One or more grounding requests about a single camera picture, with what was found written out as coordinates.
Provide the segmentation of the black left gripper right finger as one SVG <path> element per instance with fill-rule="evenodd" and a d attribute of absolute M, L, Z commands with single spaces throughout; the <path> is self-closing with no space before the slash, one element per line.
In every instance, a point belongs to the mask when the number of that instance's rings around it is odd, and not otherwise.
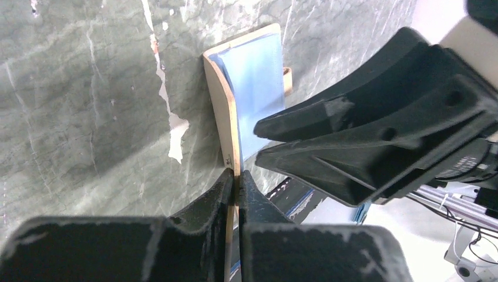
<path fill-rule="evenodd" d="M 393 234 L 380 226 L 296 224 L 240 176 L 243 281 L 411 281 Z"/>

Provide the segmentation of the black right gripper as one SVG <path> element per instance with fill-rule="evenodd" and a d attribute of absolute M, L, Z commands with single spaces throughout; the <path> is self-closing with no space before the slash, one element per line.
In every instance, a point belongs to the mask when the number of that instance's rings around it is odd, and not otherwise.
<path fill-rule="evenodd" d="M 261 151 L 256 164 L 350 206 L 426 183 L 497 185 L 497 143 L 481 137 L 497 124 L 497 100 L 422 97 L 457 74 L 484 81 L 455 51 L 403 27 L 347 77 L 259 120 L 255 135 L 289 143 Z"/>

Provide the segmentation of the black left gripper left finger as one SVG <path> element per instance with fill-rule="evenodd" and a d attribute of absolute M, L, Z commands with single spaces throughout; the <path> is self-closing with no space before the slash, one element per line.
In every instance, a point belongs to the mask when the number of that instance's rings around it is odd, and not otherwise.
<path fill-rule="evenodd" d="M 223 281 L 231 169 L 176 214 L 35 217 L 1 251 L 2 281 Z"/>

